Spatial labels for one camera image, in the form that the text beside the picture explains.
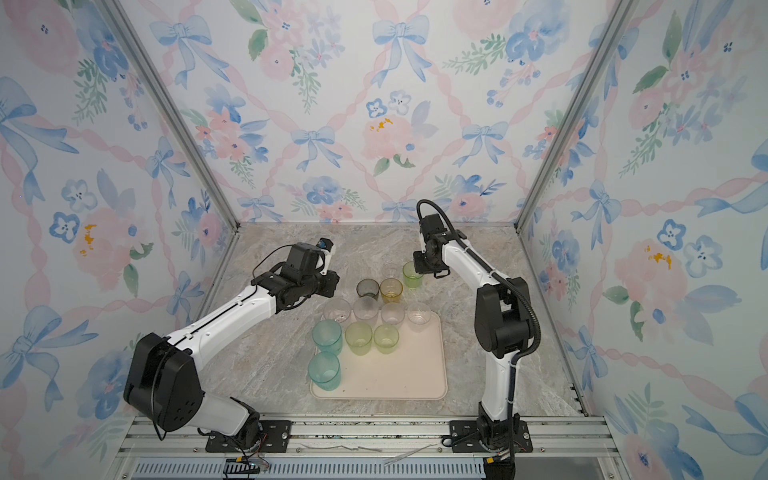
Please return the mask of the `yellow glass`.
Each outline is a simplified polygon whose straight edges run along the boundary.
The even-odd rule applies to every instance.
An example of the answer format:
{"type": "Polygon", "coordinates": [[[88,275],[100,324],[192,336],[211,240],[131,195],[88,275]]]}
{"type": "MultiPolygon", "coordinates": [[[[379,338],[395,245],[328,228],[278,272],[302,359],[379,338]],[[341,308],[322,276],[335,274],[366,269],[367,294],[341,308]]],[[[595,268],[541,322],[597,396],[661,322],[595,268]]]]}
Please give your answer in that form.
{"type": "Polygon", "coordinates": [[[386,278],[380,285],[380,295],[384,303],[399,303],[402,299],[404,286],[396,278],[386,278]]]}

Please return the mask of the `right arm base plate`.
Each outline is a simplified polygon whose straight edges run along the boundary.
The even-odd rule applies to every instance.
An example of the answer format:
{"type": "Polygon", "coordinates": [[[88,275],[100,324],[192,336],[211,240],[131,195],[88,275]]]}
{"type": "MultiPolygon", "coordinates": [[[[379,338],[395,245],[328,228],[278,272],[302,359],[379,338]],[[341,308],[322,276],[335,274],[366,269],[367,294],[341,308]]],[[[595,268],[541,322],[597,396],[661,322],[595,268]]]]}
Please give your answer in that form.
{"type": "Polygon", "coordinates": [[[531,453],[534,449],[528,425],[520,418],[499,421],[492,425],[482,419],[453,420],[441,445],[453,453],[531,453]]]}

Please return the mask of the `clear smooth tall tumbler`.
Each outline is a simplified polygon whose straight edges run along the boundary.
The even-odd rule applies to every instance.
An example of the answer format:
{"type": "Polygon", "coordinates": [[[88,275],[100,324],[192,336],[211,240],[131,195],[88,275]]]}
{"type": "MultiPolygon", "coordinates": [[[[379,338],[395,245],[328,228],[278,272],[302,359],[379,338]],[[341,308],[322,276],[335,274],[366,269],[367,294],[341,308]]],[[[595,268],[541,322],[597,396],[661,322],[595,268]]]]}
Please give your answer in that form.
{"type": "Polygon", "coordinates": [[[380,304],[373,297],[363,296],[354,302],[352,311],[357,321],[375,326],[379,318],[380,304]]]}

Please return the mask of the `left aluminium corner post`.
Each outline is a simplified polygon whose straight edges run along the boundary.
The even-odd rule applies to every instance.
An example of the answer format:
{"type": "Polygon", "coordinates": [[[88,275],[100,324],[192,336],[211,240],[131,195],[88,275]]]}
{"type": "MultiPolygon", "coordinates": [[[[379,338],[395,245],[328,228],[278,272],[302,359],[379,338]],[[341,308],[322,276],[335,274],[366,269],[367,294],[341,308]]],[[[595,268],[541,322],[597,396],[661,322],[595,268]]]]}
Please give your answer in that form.
{"type": "Polygon", "coordinates": [[[107,25],[113,30],[118,42],[125,49],[128,59],[137,67],[142,80],[147,85],[150,97],[161,112],[170,132],[181,146],[202,185],[208,190],[224,221],[234,232],[237,232],[240,223],[236,219],[233,209],[214,178],[213,171],[200,154],[192,133],[187,128],[180,110],[168,88],[162,82],[159,71],[152,62],[124,8],[119,1],[112,0],[96,1],[95,4],[104,16],[107,25]]]}

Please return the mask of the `small clear glass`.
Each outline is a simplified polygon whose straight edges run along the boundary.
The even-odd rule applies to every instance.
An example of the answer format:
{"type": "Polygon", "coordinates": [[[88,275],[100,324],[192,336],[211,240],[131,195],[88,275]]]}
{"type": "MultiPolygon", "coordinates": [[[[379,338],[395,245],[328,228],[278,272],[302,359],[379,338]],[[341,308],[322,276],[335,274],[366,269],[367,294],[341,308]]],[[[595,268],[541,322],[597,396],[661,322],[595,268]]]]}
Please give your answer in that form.
{"type": "Polygon", "coordinates": [[[382,268],[382,275],[385,279],[387,278],[400,279],[402,277],[401,266],[399,264],[392,263],[392,262],[385,263],[382,268]]]}

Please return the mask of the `aluminium front rail frame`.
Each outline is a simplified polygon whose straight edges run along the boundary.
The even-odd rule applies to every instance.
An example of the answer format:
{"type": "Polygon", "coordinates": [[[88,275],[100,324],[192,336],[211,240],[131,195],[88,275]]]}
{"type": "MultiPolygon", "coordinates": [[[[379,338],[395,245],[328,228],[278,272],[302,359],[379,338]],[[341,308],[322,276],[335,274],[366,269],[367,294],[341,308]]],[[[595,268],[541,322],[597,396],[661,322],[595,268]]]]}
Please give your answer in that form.
{"type": "Polygon", "coordinates": [[[627,479],[601,417],[527,417],[512,449],[470,417],[269,415],[244,452],[192,427],[156,438],[133,421],[108,479],[627,479]]]}

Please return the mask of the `teal textured tumbler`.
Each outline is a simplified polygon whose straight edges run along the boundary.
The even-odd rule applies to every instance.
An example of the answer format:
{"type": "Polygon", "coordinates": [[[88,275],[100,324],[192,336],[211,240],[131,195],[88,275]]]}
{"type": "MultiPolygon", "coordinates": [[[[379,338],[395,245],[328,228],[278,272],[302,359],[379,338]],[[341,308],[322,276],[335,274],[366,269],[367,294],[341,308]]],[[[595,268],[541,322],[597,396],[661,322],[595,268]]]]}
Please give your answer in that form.
{"type": "Polygon", "coordinates": [[[331,353],[339,356],[344,339],[342,326],[333,319],[324,319],[317,322],[311,332],[312,340],[320,352],[331,353]]]}
{"type": "Polygon", "coordinates": [[[314,385],[325,391],[332,391],[341,383],[341,364],[338,356],[321,351],[309,362],[308,376],[314,385]]]}

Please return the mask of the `frosted clear tumbler back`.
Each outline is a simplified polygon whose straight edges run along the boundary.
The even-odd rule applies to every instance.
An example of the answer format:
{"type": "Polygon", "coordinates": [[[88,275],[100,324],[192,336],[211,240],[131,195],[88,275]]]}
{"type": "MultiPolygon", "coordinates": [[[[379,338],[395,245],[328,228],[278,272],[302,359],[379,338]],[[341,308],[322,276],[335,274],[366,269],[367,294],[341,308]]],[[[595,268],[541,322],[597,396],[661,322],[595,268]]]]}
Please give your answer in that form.
{"type": "Polygon", "coordinates": [[[380,309],[380,317],[384,324],[400,328],[405,319],[405,306],[402,303],[385,303],[380,309]]]}

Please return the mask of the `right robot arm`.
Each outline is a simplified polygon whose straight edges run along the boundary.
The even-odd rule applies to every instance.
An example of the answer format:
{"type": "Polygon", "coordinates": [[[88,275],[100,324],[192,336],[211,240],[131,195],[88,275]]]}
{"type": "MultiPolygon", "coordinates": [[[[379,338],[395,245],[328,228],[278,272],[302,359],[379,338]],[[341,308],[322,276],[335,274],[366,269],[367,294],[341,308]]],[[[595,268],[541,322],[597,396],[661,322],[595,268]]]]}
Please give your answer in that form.
{"type": "Polygon", "coordinates": [[[517,363],[541,343],[527,283],[491,266],[443,212],[419,215],[418,222],[421,249],[413,254],[415,271],[436,278],[455,273],[475,293],[474,332],[486,352],[478,428],[486,437],[507,433],[514,424],[517,363]]]}

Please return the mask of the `light green textured tumbler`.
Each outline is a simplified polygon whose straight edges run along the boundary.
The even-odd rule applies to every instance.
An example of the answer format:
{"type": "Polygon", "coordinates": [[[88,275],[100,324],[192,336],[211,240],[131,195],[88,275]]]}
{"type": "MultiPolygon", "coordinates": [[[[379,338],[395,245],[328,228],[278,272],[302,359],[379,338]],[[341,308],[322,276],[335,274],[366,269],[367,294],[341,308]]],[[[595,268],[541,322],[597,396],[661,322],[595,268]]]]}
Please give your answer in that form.
{"type": "Polygon", "coordinates": [[[374,330],[373,340],[376,349],[380,353],[391,354],[399,344],[399,330],[393,325],[384,323],[374,330]]]}
{"type": "Polygon", "coordinates": [[[345,330],[345,341],[353,354],[366,355],[373,343],[373,329],[370,324],[356,321],[345,330]]]}

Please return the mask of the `bright green smooth tumbler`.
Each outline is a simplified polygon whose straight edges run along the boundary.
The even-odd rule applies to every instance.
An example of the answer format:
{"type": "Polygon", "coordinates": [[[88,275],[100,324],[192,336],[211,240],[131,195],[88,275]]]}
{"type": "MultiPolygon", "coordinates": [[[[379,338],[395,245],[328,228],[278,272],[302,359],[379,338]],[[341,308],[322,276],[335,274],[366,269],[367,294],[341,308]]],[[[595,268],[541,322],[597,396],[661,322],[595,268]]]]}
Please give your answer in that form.
{"type": "Polygon", "coordinates": [[[423,284],[423,275],[415,269],[413,261],[406,262],[402,267],[404,285],[408,289],[418,289],[423,284]]]}

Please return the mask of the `beige plastic tray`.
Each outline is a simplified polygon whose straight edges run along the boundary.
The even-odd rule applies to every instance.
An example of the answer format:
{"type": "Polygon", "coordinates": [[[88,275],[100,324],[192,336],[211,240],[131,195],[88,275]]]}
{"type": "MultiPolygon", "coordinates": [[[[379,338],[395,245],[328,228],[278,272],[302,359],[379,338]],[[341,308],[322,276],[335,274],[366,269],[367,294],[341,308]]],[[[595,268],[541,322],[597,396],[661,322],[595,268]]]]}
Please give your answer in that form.
{"type": "Polygon", "coordinates": [[[311,394],[326,400],[441,400],[448,391],[442,325],[436,313],[426,328],[402,327],[395,350],[383,354],[372,347],[354,354],[345,345],[340,361],[340,384],[324,390],[310,384],[311,394]]]}

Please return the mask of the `dark grey glass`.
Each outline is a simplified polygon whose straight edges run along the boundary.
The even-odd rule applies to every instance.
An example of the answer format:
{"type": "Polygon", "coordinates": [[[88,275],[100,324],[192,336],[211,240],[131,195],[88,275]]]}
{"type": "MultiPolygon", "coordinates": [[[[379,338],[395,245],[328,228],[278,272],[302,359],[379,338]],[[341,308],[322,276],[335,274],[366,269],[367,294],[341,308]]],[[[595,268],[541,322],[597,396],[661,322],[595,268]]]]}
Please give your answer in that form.
{"type": "Polygon", "coordinates": [[[380,295],[380,285],[374,279],[365,278],[357,283],[356,293],[360,298],[369,297],[378,300],[380,295]]]}

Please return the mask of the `aluminium corner post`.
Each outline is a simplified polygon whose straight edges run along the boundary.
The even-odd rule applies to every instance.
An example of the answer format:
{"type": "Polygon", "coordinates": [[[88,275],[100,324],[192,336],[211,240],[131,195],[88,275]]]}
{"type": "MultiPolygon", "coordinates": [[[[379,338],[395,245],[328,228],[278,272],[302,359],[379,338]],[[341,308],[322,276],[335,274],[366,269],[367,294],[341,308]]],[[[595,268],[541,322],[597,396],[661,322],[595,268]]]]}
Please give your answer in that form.
{"type": "Polygon", "coordinates": [[[523,231],[534,217],[535,209],[541,195],[544,193],[549,177],[556,169],[571,134],[577,130],[587,104],[591,101],[596,89],[596,83],[615,53],[620,37],[627,29],[629,18],[635,7],[636,1],[632,0],[620,0],[615,3],[614,10],[608,17],[602,34],[598,38],[599,43],[590,57],[583,78],[577,85],[574,96],[565,110],[561,128],[543,159],[520,215],[514,224],[518,236],[523,236],[523,231]]]}
{"type": "Polygon", "coordinates": [[[124,8],[119,1],[112,0],[96,1],[95,4],[104,16],[107,25],[113,30],[118,42],[125,49],[128,59],[137,67],[142,80],[147,85],[150,97],[161,112],[170,132],[181,146],[202,185],[208,190],[224,221],[234,232],[237,232],[240,223],[236,219],[233,209],[214,178],[213,171],[200,154],[192,133],[187,128],[180,110],[168,88],[162,82],[159,71],[152,62],[124,8]]]}

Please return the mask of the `clear textured tumbler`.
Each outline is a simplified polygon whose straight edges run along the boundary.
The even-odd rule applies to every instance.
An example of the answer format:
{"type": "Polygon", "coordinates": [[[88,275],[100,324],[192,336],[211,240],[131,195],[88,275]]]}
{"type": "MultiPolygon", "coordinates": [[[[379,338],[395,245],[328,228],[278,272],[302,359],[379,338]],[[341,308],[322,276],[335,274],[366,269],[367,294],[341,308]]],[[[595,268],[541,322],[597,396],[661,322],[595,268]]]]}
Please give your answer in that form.
{"type": "Polygon", "coordinates": [[[322,309],[323,320],[333,320],[342,328],[350,323],[352,316],[351,304],[343,298],[333,298],[328,300],[322,309]]]}

